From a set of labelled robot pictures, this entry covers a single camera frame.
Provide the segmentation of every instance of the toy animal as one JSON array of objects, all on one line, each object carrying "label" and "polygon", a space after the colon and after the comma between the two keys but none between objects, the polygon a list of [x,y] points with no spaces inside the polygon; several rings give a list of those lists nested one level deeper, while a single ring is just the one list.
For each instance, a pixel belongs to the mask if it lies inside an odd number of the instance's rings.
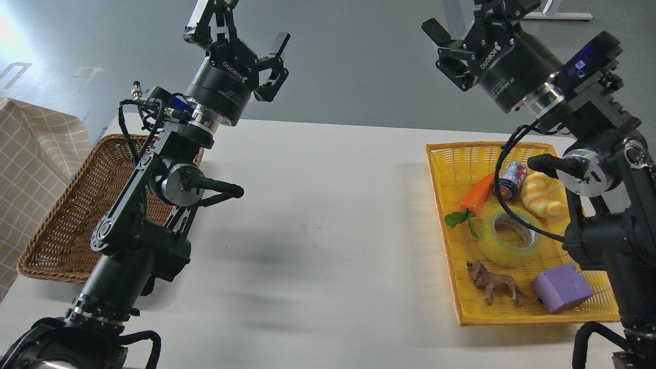
[{"label": "toy animal", "polygon": [[511,276],[489,272],[485,265],[478,260],[467,261],[467,271],[469,278],[474,282],[474,286],[485,291],[485,302],[488,305],[492,305],[492,302],[494,302],[494,289],[506,286],[510,290],[511,300],[515,301],[517,306],[524,306],[522,296],[525,297],[526,295],[520,291]]}]

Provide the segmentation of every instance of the checkered cloth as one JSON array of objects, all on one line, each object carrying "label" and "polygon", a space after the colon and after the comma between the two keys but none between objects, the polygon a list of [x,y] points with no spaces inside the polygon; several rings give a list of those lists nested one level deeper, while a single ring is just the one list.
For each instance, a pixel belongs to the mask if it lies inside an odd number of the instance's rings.
[{"label": "checkered cloth", "polygon": [[22,250],[90,151],[79,119],[0,98],[0,301]]}]

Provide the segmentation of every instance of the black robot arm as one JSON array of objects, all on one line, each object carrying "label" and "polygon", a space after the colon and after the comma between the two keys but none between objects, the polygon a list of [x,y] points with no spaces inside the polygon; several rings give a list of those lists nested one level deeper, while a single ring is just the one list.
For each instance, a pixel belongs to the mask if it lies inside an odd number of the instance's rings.
[{"label": "black robot arm", "polygon": [[[528,165],[565,185],[571,223],[558,239],[582,269],[607,273],[626,338],[584,326],[573,367],[584,367],[582,342],[591,332],[621,342],[624,351],[613,357],[617,368],[656,367],[656,165],[636,130],[640,120],[613,100],[623,85],[613,73],[619,42],[602,32],[562,64],[520,26],[540,1],[474,3],[464,40],[453,39],[435,19],[422,25],[438,45],[437,68],[463,91],[480,84],[504,112],[526,107],[536,120],[525,132],[567,130],[577,139],[563,158],[535,157]],[[609,209],[605,198],[616,188],[630,203]],[[593,216],[583,215],[580,196],[590,198]]]},{"label": "black robot arm", "polygon": [[[123,323],[139,315],[134,304],[152,291],[155,278],[173,281],[190,262],[187,235],[198,207],[243,195],[236,184],[206,178],[194,158],[201,148],[212,147],[219,124],[237,124],[251,92],[271,101],[287,77],[281,53],[289,34],[279,36],[275,50],[259,60],[237,38],[232,18],[236,5],[198,1],[184,38],[205,49],[206,56],[185,94],[155,87],[142,98],[135,81],[134,99],[119,104],[119,125],[135,169],[92,233],[91,248],[101,254],[100,260],[66,315],[37,321],[0,359],[1,369],[120,369],[127,357],[125,346],[143,339],[153,341],[146,368],[156,367],[159,336],[153,331],[121,336]],[[217,41],[210,34],[212,16],[227,27]],[[268,68],[272,77],[259,86],[257,74]],[[124,105],[136,105],[150,131],[140,150],[127,132]],[[219,193],[203,198],[205,190]],[[147,192],[175,206],[164,225],[146,218]]]}]

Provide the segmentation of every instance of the yellow plastic basket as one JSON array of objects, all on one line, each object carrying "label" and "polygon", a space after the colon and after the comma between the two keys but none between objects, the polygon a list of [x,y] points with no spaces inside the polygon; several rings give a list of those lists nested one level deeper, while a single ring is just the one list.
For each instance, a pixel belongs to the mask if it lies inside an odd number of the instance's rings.
[{"label": "yellow plastic basket", "polygon": [[[572,258],[562,249],[562,244],[547,238],[540,255],[522,267],[508,269],[488,260],[479,250],[476,239],[469,227],[463,223],[455,228],[444,224],[444,216],[459,210],[462,197],[484,176],[494,171],[501,147],[505,142],[456,142],[449,144],[426,145],[426,155],[433,183],[435,201],[442,230],[444,252],[446,254],[451,293],[458,322],[461,326],[471,325],[510,325],[510,324],[555,324],[579,323],[595,320],[598,322],[617,322],[617,304],[605,272],[583,271],[583,277],[590,284],[594,296],[576,309],[550,315],[538,301],[531,288],[531,282],[545,269],[572,263]],[[543,143],[520,142],[504,162],[526,163],[528,158],[539,154],[556,155],[553,146]],[[555,200],[566,203],[565,190],[559,181],[551,181],[548,188]],[[525,207],[519,199],[508,202],[510,205]],[[500,206],[492,193],[488,195],[481,214],[472,218],[476,229],[482,226],[485,215]],[[536,217],[541,228],[554,234],[563,235],[569,224],[569,217],[543,219]],[[516,236],[513,230],[499,229],[504,239]],[[495,291],[494,304],[488,305],[484,292],[474,287],[468,276],[466,261],[480,260],[485,267],[495,273],[509,274],[527,296],[524,307],[517,307],[507,292]]]}]

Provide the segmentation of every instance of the orange carrot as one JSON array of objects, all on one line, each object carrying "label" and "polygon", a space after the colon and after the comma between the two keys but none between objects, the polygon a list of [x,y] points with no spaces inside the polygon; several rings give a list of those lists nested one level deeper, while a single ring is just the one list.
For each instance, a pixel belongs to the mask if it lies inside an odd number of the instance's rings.
[{"label": "orange carrot", "polygon": [[492,182],[494,182],[494,173],[490,173],[478,181],[476,186],[467,192],[460,201],[460,210],[467,209],[470,213],[478,215],[483,208],[483,202],[490,191],[490,187],[492,187]]},{"label": "orange carrot", "polygon": [[483,177],[476,186],[474,186],[464,198],[460,201],[460,211],[454,211],[444,217],[444,224],[453,228],[460,223],[467,222],[469,224],[469,231],[472,236],[478,238],[476,231],[474,231],[474,223],[472,217],[480,213],[483,208],[483,202],[490,192],[490,187],[494,182],[494,173],[490,173]]}]

